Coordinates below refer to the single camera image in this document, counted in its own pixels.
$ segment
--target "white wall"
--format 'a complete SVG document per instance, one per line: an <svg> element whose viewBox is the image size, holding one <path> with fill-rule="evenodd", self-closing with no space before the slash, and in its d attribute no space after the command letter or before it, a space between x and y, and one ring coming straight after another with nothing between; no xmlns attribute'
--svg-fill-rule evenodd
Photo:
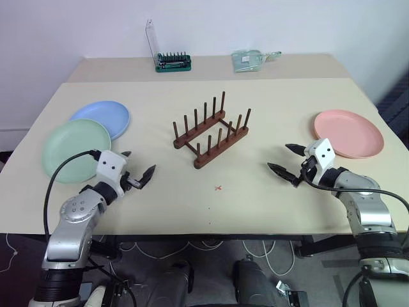
<svg viewBox="0 0 409 307"><path fill-rule="evenodd" d="M409 0L4 0L0 130L29 127L82 56L329 52L378 102L409 66ZM13 147L0 134L0 150Z"/></svg>

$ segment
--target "white cable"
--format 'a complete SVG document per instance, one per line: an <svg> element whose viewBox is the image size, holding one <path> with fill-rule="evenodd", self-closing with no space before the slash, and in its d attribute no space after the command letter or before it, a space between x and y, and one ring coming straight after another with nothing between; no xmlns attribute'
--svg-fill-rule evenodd
<svg viewBox="0 0 409 307"><path fill-rule="evenodd" d="M177 251L175 251L175 252L173 252L173 253L170 253L170 254L168 254L168 255L161 256L161 257L156 257L156 256L152 256L152 255L149 255L149 254L145 253L145 252L139 247L138 243L135 242L135 247L136 247L143 255L145 255L145 256L147 256L147 257L149 257L149 258L152 258L152 259L156 259L156 260L163 260L163 259L169 258L170 256L173 256L173 255L175 255L175 254L180 253L181 251L184 251L188 246L189 246L189 242L186 243L186 245L185 245L184 247L182 247L181 249L179 249L179 250L177 250Z"/></svg>
<svg viewBox="0 0 409 307"><path fill-rule="evenodd" d="M148 253L146 253L145 251L143 251L143 250L139 247L139 245L138 245L137 242L135 242L134 247L136 247L143 255L145 255L145 256L147 256L147 257L149 257L149 258L151 258L151 259L163 260L163 259L169 258L170 256L176 255L176 254L178 254L178 253L184 251L184 250L187 249L189 246L192 246L193 248L196 248L196 249L198 249L198 250L200 250L200 251L213 251L213 250L219 248L219 246L222 245L222 243L223 243L223 241L220 242L220 243L218 243L217 245L215 245L215 246L212 247L212 248L199 248L199 247L197 247L196 245L193 245L192 243L188 242L188 243L186 243L186 245L184 245L184 247L182 247L181 249L179 249L179 250L177 250L177 251L175 251L175 252L173 252L173 253L170 253L170 254L168 254L168 255L161 256L161 257L149 255Z"/></svg>
<svg viewBox="0 0 409 307"><path fill-rule="evenodd" d="M193 244L190 243L190 242L188 242L187 244L190 245L190 246L192 246L193 248L196 248L196 249L200 250L200 251L214 251L215 249L219 248L220 245L223 244L223 241L220 242L218 245L215 245L215 246L212 247L212 248L199 248L199 247L197 247L196 245L193 245Z"/></svg>
<svg viewBox="0 0 409 307"><path fill-rule="evenodd" d="M220 243L216 244L216 245L207 245L205 241L200 241L201 244L203 244L204 246L206 246L207 248L216 248L219 247L220 245L222 245L223 241L220 241Z"/></svg>
<svg viewBox="0 0 409 307"><path fill-rule="evenodd" d="M123 248L122 248L122 243L120 244L120 250L121 250L121 251L131 251L131 250L133 250L135 247L136 247L136 242L134 242L134 246L132 246L131 248L128 248L128 249L123 249Z"/></svg>
<svg viewBox="0 0 409 307"><path fill-rule="evenodd" d="M115 270L114 270L114 266L112 265L112 261L109 262L109 267L111 268L112 273L114 274L115 277L118 277L118 275L116 274Z"/></svg>
<svg viewBox="0 0 409 307"><path fill-rule="evenodd" d="M7 269L1 270L0 273L4 273L7 272L8 270L10 270L10 267L12 267L12 261L14 259L14 257L16 257L16 255L19 253L13 246L10 245L10 243L8 242L8 233L6 234L6 243L8 245L9 248L11 248L12 250L14 250L13 252L13 256L10 258L10 261L8 262L8 267Z"/></svg>
<svg viewBox="0 0 409 307"><path fill-rule="evenodd" d="M284 273L277 273L277 272L274 271L274 269L273 269L272 266L270 265L270 261L268 260L268 255L267 255L267 250L266 250L266 244L265 244L264 241L263 241L263 249L264 249L264 254L265 254L265 257L266 257L266 260L267 260L268 267L269 267L270 270L271 270L275 275L277 275L277 276L285 276L285 275L287 275L288 273L291 272L291 270L292 270L293 267L294 267L294 263L295 263L295 253L294 253L294 247L293 247L292 241L289 242L289 245L291 246L291 252L293 253L293 261L292 261L292 263L291 263L291 266L289 267L289 269L288 269L286 272L284 272Z"/></svg>
<svg viewBox="0 0 409 307"><path fill-rule="evenodd" d="M244 249L245 249L250 255L252 255L254 258L264 258L264 257L266 257L266 255L270 254L270 253L273 251L274 246L275 246L275 241L274 241L274 242L273 242L273 245L271 246L271 248L270 248L270 250L267 252L267 254L262 254L261 256L258 256L258 255L253 254L251 251L249 251L249 249L248 249L247 246L245 245L244 240L242 241L242 243L243 243Z"/></svg>

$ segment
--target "pink plate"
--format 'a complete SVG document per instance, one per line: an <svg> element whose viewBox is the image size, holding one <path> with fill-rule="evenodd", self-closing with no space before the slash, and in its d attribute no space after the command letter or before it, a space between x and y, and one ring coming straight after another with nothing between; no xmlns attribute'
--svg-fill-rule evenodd
<svg viewBox="0 0 409 307"><path fill-rule="evenodd" d="M328 138L335 153L347 158L369 158L383 148L381 132L361 115L343 110L328 110L317 115L314 133Z"/></svg>

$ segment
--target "floor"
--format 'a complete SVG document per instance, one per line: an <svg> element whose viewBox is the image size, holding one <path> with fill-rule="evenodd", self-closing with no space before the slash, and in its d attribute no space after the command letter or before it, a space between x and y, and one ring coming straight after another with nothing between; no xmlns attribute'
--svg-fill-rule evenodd
<svg viewBox="0 0 409 307"><path fill-rule="evenodd" d="M17 249L18 255L13 259L9 271L0 273L0 306L27 306L32 298L38 282L38 274L45 251L45 244L26 239L18 235L9 235L10 244ZM267 249L271 242L265 241ZM192 242L204 248L200 242ZM186 242L140 242L139 246L147 253L163 256L180 249ZM126 243L124 248L132 247ZM255 254L261 255L261 241L246 241L247 247ZM5 234L0 234L0 271L7 267L13 251L5 243ZM121 261L112 266L118 276L130 278L135 284L133 289L139 307L145 306L156 276L177 260L189 260L195 268L195 283L191 294L187 296L187 306L196 304L224 303L234 304L235 292L231 279L231 271L236 260L243 259L246 251L242 242L231 240L224 242L213 251L200 251L188 247L180 254L165 260L154 260L141 254L136 248L123 252ZM107 265L106 259L94 256L95 261ZM277 272L285 271L291 264L291 249L288 241L277 241L274 251L269 255L270 263ZM340 249L329 253L314 255L309 258L296 258L293 270L281 278L272 274L265 258L255 259L274 286L281 279L293 290L306 291L310 306L340 306L344 289L350 279L358 272L356 248ZM84 282L93 282L93 287L105 283L107 278L98 271L84 273ZM275 296L276 306L288 306L286 300L278 294ZM349 307L358 306L357 289L351 292ZM121 298L120 306L132 306L128 295Z"/></svg>

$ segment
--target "black cable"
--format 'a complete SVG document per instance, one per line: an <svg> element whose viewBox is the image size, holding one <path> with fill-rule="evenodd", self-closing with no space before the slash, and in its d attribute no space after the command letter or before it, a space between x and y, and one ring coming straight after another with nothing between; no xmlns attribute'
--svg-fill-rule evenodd
<svg viewBox="0 0 409 307"><path fill-rule="evenodd" d="M52 185L58 175L58 172L61 171L61 168L63 168L64 165L67 164L68 162L78 157L81 157L83 155L88 155L91 153L93 153L93 150L88 150L87 152L81 152L81 153L78 153L77 155L73 155L72 157L69 157L67 160L61 163L60 166L58 166L57 169L55 170L54 174L52 174L50 183L49 183L49 187L47 188L47 192L45 193L44 208L43 208L43 224L44 224L44 234L45 234L46 242L48 242L50 239L49 222L48 222L48 214L47 214L48 207L49 207L49 198L50 198Z"/></svg>
<svg viewBox="0 0 409 307"><path fill-rule="evenodd" d="M368 192L368 193L379 193L379 194L384 194L384 195L388 195L391 196L393 198L396 198L397 200L399 200L407 209L407 211L409 212L409 203L404 200L401 196L389 192L389 191L384 191L384 190L378 190L378 189L340 189L340 188L336 188L336 187L323 187L322 185L316 185L314 184L307 176L307 169L306 168L302 168L301 169L301 175L302 178L304 179L305 182L307 182L311 187L315 187L316 189L319 190L324 190L324 191L333 191L333 192ZM409 227L406 231L405 237L402 240L402 246L406 245L407 240L409 239Z"/></svg>
<svg viewBox="0 0 409 307"><path fill-rule="evenodd" d="M133 293L133 291L130 289L130 287L128 286L127 282L113 274L111 274L110 272L108 272L107 270L103 269L100 265L98 265L94 260L91 259L91 257L88 257L88 261L91 262L92 265L94 265L94 267L96 267L98 270L100 270L102 273L104 273L106 276L115 279L118 283L122 283L124 288L129 292L129 295L132 298L132 302L134 304L134 307L136 306L136 298L135 295Z"/></svg>
<svg viewBox="0 0 409 307"><path fill-rule="evenodd" d="M50 239L50 232L49 232L49 224L48 224L48 207L49 207L49 198L50 198L50 192L52 189L52 185L59 173L59 171L61 171L61 169L65 166L65 164L69 163L70 161L78 158L78 157L82 157L83 155L92 155L95 159L99 159L99 155L101 153L98 150L88 150L87 152L81 152L78 153L76 155L73 155L72 157L69 157L67 160L65 160L63 163L61 163L58 168L55 170L54 174L52 174L51 179L50 179L50 183L49 186L47 188L47 192L45 193L45 199L44 199L44 208L43 208L43 223L44 223L44 234L45 234L45 239L46 242L49 241ZM94 265L94 267L96 267L98 270L100 270L101 272L103 272L105 275L107 275L108 277L116 280L118 283L122 283L124 288L129 292L129 295L132 298L132 302L134 304L134 307L136 306L136 298L135 295L133 293L133 291L130 289L130 287L128 286L128 284L121 278L112 275L111 273L109 273L108 271L104 270L102 267L100 267L94 260L92 260L90 257L88 257L88 261L91 262L92 265Z"/></svg>
<svg viewBox="0 0 409 307"><path fill-rule="evenodd" d="M354 284L358 281L358 279L362 276L362 272L359 272L357 275L355 275L348 286L346 287L346 290L344 292L344 298L343 298L343 307L346 307L347 302L348 302L348 296L350 295L351 288L354 286Z"/></svg>

